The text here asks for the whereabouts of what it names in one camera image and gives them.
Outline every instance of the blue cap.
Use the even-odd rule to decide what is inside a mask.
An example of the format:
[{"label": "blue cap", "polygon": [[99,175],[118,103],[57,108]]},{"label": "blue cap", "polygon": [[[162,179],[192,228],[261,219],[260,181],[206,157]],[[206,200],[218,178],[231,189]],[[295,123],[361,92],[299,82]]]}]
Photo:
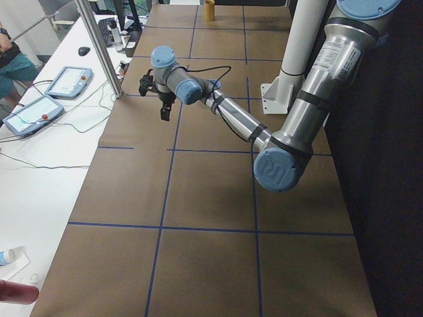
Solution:
[{"label": "blue cap", "polygon": [[154,68],[165,68],[176,62],[173,50],[168,46],[157,46],[151,52],[151,65]]},{"label": "blue cap", "polygon": [[272,192],[290,190],[302,174],[302,167],[291,153],[278,147],[262,151],[254,161],[254,176],[258,183]]},{"label": "blue cap", "polygon": [[390,13],[401,0],[337,0],[339,9],[348,17],[358,20],[372,20]]},{"label": "blue cap", "polygon": [[202,97],[203,90],[194,79],[185,79],[176,86],[175,94],[184,104],[193,104]]}]

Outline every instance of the red cylinder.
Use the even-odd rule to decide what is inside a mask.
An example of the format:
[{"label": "red cylinder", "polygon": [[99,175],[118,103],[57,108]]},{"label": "red cylinder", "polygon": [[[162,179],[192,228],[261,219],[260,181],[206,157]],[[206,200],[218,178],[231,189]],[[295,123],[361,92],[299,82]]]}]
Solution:
[{"label": "red cylinder", "polygon": [[38,298],[39,292],[35,286],[0,279],[0,302],[32,304]]}]

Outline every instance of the robotic arm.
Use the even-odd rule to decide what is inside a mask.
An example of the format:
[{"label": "robotic arm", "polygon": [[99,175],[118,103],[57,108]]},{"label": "robotic arm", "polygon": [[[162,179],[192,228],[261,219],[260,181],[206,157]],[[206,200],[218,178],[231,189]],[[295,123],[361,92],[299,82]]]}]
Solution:
[{"label": "robotic arm", "polygon": [[150,69],[140,80],[139,93],[156,92],[163,103],[161,118],[167,121],[176,97],[185,104],[203,102],[259,151],[254,162],[258,183],[274,192],[288,191],[298,183],[313,154],[311,144],[331,111],[331,101],[351,83],[363,53],[385,35],[400,2],[338,0],[325,26],[326,42],[277,132],[225,96],[219,83],[191,76],[167,46],[153,50],[155,80]]}]

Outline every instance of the black mouse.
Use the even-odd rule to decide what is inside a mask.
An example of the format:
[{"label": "black mouse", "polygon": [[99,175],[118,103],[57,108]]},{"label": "black mouse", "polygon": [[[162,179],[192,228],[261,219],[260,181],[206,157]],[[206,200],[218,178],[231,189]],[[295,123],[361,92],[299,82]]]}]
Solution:
[{"label": "black mouse", "polygon": [[89,51],[90,51],[90,48],[83,46],[82,48],[78,49],[78,54],[79,56],[86,56]]}]

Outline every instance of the teal clothing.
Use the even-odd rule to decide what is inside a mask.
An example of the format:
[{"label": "teal clothing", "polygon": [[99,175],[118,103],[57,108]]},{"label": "teal clothing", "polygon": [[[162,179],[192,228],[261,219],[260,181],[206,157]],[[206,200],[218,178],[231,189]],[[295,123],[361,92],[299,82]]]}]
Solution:
[{"label": "teal clothing", "polygon": [[33,81],[37,75],[34,64],[19,53],[10,63],[0,68],[0,98],[12,92],[13,81]]}]

